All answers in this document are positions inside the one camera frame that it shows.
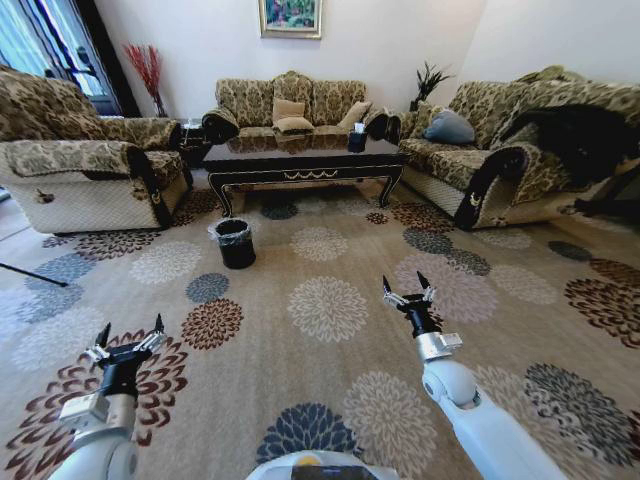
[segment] wall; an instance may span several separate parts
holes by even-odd
[[[161,90],[175,117],[215,105],[221,77],[269,79],[290,69],[318,79],[359,79],[380,105],[406,110],[424,59],[463,64],[486,0],[324,0],[323,38],[262,39],[257,0],[96,0],[144,114],[153,104],[122,51],[151,43],[161,52]],[[448,103],[456,82],[431,100]]]
[[[639,18],[638,0],[488,0],[459,82],[562,64],[594,80],[638,83]]]

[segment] trash can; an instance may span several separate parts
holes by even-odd
[[[227,268],[247,268],[256,260],[251,241],[251,227],[239,218],[223,218],[209,225],[209,238],[220,245],[222,261]]]

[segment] carpet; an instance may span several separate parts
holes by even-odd
[[[456,359],[571,478],[640,475],[640,238],[598,218],[467,233],[402,186],[377,182],[245,196],[257,260],[226,269],[202,175],[163,232],[2,241],[2,477],[46,478],[69,454],[61,404],[100,374],[81,355],[169,338],[140,370],[140,479],[241,479],[307,448],[353,452],[403,478],[477,478],[422,390],[411,328],[382,303],[382,275],[458,332]]]

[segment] floral upholstered sofa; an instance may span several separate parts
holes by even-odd
[[[191,188],[178,122],[100,118],[73,83],[0,69],[0,184],[42,233],[166,228]]]
[[[305,103],[304,117],[314,126],[306,142],[312,148],[346,146],[348,131],[337,124],[355,102],[365,101],[366,93],[360,81],[312,80],[295,71],[272,80],[225,78],[216,83],[218,106],[203,116],[202,125],[215,144],[233,139],[230,146],[243,151],[277,148],[273,99],[281,98]],[[387,121],[386,109],[373,105],[364,118],[367,132],[376,139],[384,137]]]
[[[604,107],[640,128],[640,85],[469,82],[459,87],[448,108],[471,123],[474,145],[423,139],[422,130],[443,109],[429,104],[422,104],[418,112],[391,115],[387,135],[410,155],[402,180],[454,217],[460,228],[544,221],[571,211],[577,198],[591,198],[609,179],[575,185],[560,159],[539,147],[533,126],[505,140],[501,137],[521,113],[567,104]],[[628,158],[616,174],[638,162]]]

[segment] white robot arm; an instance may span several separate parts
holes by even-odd
[[[104,377],[97,392],[67,401],[60,421],[75,430],[75,450],[50,480],[130,480],[137,464],[131,441],[136,420],[138,368],[164,343],[160,315],[155,328],[140,343],[106,348],[111,324],[87,350]]]
[[[424,364],[422,384],[447,415],[462,448],[486,479],[565,479],[542,447],[506,411],[476,385],[471,371],[450,359],[462,346],[458,334],[442,334],[429,307],[435,289],[417,272],[423,292],[401,297],[383,277],[384,301],[405,313],[413,324]]]

